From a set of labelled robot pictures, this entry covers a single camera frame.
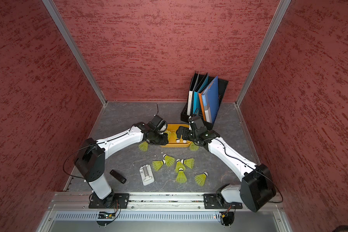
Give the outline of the yellow shuttlecock top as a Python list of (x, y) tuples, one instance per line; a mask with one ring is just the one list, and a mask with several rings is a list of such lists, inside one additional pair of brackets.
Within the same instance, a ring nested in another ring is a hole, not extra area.
[(168, 135), (169, 144), (180, 143), (180, 139), (177, 138), (177, 133), (175, 131), (167, 130), (165, 133)]

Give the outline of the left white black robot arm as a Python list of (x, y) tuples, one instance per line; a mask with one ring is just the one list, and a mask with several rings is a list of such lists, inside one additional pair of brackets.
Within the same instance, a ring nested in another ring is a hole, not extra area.
[(111, 200), (114, 193), (104, 175), (105, 160), (124, 148), (144, 141), (151, 145), (167, 145), (166, 129), (166, 121), (159, 123), (138, 122), (128, 130), (105, 139), (88, 138), (77, 151), (74, 165), (100, 200)]

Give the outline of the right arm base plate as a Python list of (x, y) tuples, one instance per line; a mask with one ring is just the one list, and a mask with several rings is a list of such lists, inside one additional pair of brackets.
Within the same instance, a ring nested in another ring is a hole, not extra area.
[(242, 209), (241, 203), (227, 203), (220, 194), (206, 193), (203, 195), (205, 209)]

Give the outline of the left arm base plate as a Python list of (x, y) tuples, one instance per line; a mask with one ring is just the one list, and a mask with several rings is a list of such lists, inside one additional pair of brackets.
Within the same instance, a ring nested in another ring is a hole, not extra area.
[(95, 193), (90, 196), (90, 209), (126, 209), (129, 203), (128, 193), (111, 193), (101, 200)]

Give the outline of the yellow plastic storage box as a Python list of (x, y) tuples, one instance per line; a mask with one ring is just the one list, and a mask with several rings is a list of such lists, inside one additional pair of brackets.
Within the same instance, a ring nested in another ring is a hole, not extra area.
[(191, 145), (191, 141), (183, 141), (181, 138), (177, 142), (176, 131), (179, 129), (180, 126), (189, 128), (188, 124), (168, 124), (167, 130), (165, 131), (165, 133), (168, 134), (168, 144), (165, 146), (161, 146), (162, 148), (188, 148)]

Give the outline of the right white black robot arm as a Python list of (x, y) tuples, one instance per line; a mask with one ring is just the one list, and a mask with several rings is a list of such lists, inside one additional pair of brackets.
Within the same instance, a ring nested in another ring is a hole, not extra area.
[(218, 205), (225, 207), (230, 203), (243, 203), (250, 211), (258, 212), (276, 195), (270, 170), (264, 164), (243, 157), (230, 147), (214, 130), (190, 130), (180, 126), (178, 139), (194, 142), (222, 160), (236, 175), (240, 185), (224, 185), (217, 190)]

